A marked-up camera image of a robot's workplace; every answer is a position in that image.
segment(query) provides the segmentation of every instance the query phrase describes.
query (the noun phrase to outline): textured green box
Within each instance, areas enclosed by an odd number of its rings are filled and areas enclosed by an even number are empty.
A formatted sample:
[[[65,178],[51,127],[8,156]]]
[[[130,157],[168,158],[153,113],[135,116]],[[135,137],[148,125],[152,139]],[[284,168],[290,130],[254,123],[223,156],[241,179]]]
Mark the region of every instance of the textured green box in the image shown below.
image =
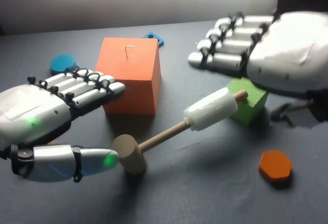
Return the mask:
[[[248,92],[247,100],[239,102],[237,113],[231,116],[231,118],[248,126],[264,107],[269,93],[257,88],[246,78],[234,78],[227,85],[227,88],[233,94],[241,90],[246,90]]]

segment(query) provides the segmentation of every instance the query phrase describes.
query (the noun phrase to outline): hammer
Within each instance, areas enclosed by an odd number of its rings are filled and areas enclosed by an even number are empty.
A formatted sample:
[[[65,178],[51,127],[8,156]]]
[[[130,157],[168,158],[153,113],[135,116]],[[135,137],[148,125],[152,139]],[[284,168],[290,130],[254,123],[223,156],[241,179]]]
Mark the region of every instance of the hammer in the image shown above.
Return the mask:
[[[203,130],[218,121],[233,115],[238,110],[237,102],[248,97],[247,91],[232,94],[222,88],[185,109],[184,121],[157,134],[138,145],[128,134],[117,137],[112,147],[118,153],[119,162],[130,174],[140,174],[147,168],[144,153],[160,143],[190,128],[192,131]]]

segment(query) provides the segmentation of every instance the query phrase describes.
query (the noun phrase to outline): gray tablecloth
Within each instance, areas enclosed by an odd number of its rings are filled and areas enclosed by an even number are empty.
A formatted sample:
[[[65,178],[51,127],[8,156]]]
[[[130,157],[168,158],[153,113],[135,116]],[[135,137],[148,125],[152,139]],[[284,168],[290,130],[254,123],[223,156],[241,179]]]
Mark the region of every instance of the gray tablecloth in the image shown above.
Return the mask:
[[[161,90],[157,115],[113,116],[99,108],[80,117],[57,140],[82,146],[110,146],[120,134],[138,142],[182,121],[183,110],[225,87],[230,78],[200,72],[189,53],[215,22],[55,32],[0,37],[0,91],[49,76],[52,58],[73,54],[94,69],[104,37],[162,37]],[[287,101],[269,95],[267,112]],[[148,151],[144,177],[112,171],[53,184],[31,182],[0,163],[0,223],[3,224],[194,224],[328,223],[327,125],[284,129],[268,125],[263,112],[250,128],[226,119],[203,130],[187,130]],[[266,150],[281,150],[293,162],[291,187],[277,190],[258,173]]]

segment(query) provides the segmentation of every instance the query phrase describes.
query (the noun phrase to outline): white wall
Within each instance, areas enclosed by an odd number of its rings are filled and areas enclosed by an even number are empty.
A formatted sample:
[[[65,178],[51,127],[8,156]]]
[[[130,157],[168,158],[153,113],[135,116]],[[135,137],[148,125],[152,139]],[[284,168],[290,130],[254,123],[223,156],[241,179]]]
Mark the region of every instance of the white wall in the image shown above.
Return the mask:
[[[228,13],[268,14],[277,0],[0,0],[8,34],[218,19]]]

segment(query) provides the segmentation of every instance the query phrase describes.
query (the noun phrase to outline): orange hexagon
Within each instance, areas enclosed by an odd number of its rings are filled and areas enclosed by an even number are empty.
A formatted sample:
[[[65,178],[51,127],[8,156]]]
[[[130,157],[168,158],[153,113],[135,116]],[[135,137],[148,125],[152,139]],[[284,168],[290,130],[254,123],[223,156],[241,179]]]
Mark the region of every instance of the orange hexagon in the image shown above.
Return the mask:
[[[285,181],[291,175],[292,161],[281,151],[266,151],[258,170],[269,182]]]

